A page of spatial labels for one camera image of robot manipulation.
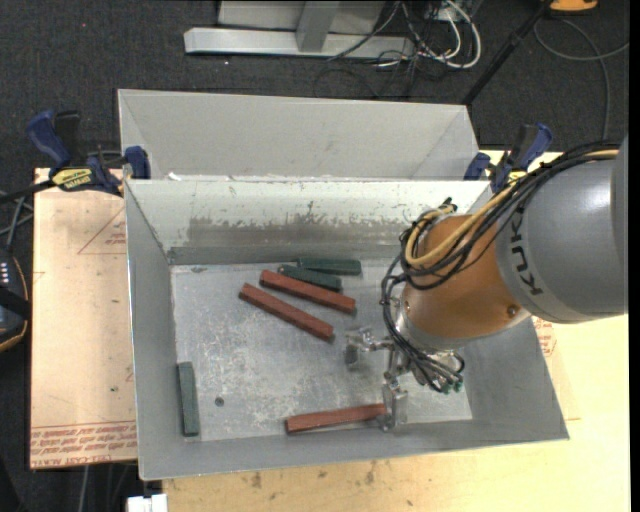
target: red wooden block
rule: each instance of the red wooden block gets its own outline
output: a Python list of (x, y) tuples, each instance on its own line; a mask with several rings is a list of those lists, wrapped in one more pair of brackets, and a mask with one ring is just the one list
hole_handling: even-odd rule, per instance
[(369, 421), (377, 416), (386, 414), (387, 409), (384, 404), (362, 405), (350, 407), (348, 409), (336, 409), (334, 411), (312, 412), (310, 414), (300, 414), (291, 416), (285, 421), (285, 428), (288, 434), (304, 432), (320, 427), (332, 427), (344, 423), (354, 423), (356, 421)]
[(248, 283), (240, 290), (240, 298), (322, 340), (329, 341), (333, 335), (332, 325)]
[(273, 288), (274, 290), (288, 293), (289, 295), (310, 300), (316, 304), (337, 309), (343, 313), (353, 313), (356, 309), (356, 301), (351, 297), (325, 290), (319, 286), (305, 283), (298, 279), (292, 279), (291, 277), (283, 276), (270, 270), (262, 271), (260, 284), (268, 288)]

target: metal base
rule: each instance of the metal base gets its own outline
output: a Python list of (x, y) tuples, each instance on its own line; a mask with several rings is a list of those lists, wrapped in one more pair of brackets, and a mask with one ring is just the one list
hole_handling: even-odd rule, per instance
[[(230, 28), (192, 28), (184, 34), (186, 53), (290, 55), (333, 57), (362, 41), (361, 35), (328, 34), (318, 51), (300, 51), (296, 32), (243, 30)], [(412, 43), (404, 37), (375, 36), (347, 57), (376, 59), (383, 52), (411, 52)]]

